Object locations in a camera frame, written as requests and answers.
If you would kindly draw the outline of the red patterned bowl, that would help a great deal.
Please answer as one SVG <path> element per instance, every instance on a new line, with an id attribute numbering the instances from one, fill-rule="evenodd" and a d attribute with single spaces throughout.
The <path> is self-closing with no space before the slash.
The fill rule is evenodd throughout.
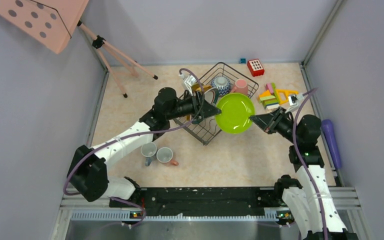
<path id="1" fill-rule="evenodd" d="M 218 90 L 221 97 L 229 94 L 232 89 L 230 80 L 225 76 L 214 77 L 211 80 L 210 85 Z"/>

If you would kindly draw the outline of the large pink mug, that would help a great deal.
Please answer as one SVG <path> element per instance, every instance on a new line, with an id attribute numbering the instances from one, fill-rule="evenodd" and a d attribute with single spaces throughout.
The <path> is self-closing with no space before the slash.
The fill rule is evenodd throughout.
<path id="1" fill-rule="evenodd" d="M 245 96 L 248 96 L 248 90 L 249 88 L 248 88 L 247 81 L 245 79 L 237 79 L 234 82 L 230 93 L 240 93 Z"/>

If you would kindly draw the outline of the yellow polka dot plate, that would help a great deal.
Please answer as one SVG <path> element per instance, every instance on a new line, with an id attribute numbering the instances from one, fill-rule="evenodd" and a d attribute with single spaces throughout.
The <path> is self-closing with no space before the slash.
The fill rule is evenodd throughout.
<path id="1" fill-rule="evenodd" d="M 203 84 L 202 86 L 200 86 L 198 83 L 196 83 L 196 84 L 194 84 L 191 87 L 191 90 L 193 92 L 203 92 L 203 93 L 205 93 L 206 91 L 210 90 L 211 88 L 212 88 L 211 85 Z"/>

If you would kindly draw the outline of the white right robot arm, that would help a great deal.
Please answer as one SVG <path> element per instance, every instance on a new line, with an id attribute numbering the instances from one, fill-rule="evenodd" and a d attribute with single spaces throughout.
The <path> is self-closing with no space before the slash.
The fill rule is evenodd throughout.
<path id="1" fill-rule="evenodd" d="M 273 200 L 287 206 L 302 240 L 356 240 L 339 216 L 326 179 L 325 164 L 317 145 L 321 120 L 311 114 L 300 121 L 282 107 L 249 118 L 267 134 L 278 133 L 292 143 L 289 161 L 296 178 L 283 175 L 274 184 Z"/>

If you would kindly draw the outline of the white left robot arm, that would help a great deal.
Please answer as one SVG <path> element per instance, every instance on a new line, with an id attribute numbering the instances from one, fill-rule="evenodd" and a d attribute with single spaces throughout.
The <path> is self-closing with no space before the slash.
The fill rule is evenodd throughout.
<path id="1" fill-rule="evenodd" d="M 152 108 L 127 130 L 101 144 L 81 145 L 75 150 L 64 194 L 81 195 L 88 202 L 101 197 L 119 198 L 129 207 L 136 206 L 141 198 L 138 185 L 128 177 L 109 177 L 108 170 L 134 150 L 172 131 L 171 120 L 185 116 L 206 119 L 221 112 L 201 92 L 179 98 L 171 87 L 160 89 Z"/>

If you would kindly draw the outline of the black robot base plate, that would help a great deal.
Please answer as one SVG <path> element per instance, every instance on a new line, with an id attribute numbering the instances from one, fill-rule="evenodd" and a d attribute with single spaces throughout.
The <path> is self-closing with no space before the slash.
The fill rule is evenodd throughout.
<path id="1" fill-rule="evenodd" d="M 129 201 L 143 207 L 149 217 L 264 216 L 287 206 L 273 187 L 148 187 Z"/>

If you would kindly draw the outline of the white plate teal rim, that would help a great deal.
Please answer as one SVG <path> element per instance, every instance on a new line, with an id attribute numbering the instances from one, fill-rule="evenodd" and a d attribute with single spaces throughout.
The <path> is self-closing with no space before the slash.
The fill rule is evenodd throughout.
<path id="1" fill-rule="evenodd" d="M 206 102 L 211 104 L 212 106 L 216 106 L 220 93 L 216 87 L 212 87 L 209 90 L 204 92 L 204 99 Z"/>

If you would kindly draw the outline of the lime green plate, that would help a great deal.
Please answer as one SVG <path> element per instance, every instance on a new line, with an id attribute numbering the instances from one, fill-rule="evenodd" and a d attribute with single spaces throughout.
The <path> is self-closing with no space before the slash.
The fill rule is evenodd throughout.
<path id="1" fill-rule="evenodd" d="M 229 93 L 223 96 L 216 107 L 221 110 L 215 121 L 221 131 L 228 134 L 241 134 L 253 124 L 250 117 L 255 115 L 255 107 L 248 96 L 242 93 Z"/>

